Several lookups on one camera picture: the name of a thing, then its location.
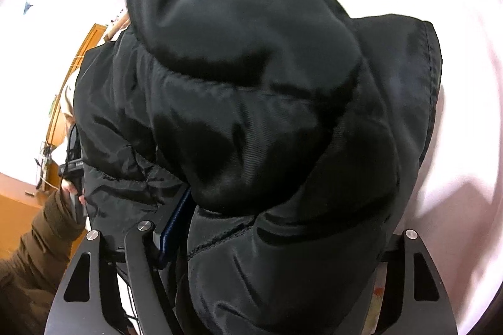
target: black puffer jacket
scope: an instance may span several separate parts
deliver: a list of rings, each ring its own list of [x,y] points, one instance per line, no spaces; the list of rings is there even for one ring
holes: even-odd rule
[[[121,246],[186,181],[177,303],[213,335],[332,333],[428,148],[432,25],[336,0],[127,2],[131,27],[87,52],[75,90],[93,227]]]

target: beige sleeve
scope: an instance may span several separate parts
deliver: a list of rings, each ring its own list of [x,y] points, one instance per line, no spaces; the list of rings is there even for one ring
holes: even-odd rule
[[[77,76],[79,76],[80,68],[77,68],[66,81],[63,92],[61,93],[61,99],[59,100],[59,106],[61,107],[61,113],[63,114],[66,122],[66,131],[70,129],[75,123],[74,118],[74,92],[75,83],[77,81]]]
[[[117,20],[112,29],[108,32],[108,36],[110,40],[115,37],[120,30],[126,28],[129,25],[129,13],[125,12],[125,14]]]

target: white wall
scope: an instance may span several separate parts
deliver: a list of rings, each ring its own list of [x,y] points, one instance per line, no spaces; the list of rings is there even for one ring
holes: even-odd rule
[[[0,0],[0,172],[34,183],[54,95],[95,23],[107,24],[125,0]]]

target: brown coat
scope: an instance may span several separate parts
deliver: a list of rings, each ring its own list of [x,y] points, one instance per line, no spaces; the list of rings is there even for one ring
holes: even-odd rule
[[[42,335],[52,300],[84,226],[51,195],[9,260],[0,260],[0,333]]]

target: silver screw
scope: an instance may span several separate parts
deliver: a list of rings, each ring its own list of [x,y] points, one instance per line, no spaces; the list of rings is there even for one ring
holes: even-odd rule
[[[87,240],[94,240],[100,235],[99,231],[96,230],[91,230],[89,233],[86,234],[86,239]]]
[[[152,222],[148,220],[143,220],[138,223],[138,230],[147,231],[150,227],[152,227]]]
[[[410,238],[411,240],[416,240],[417,239],[417,233],[414,230],[408,229],[406,231],[406,236]]]

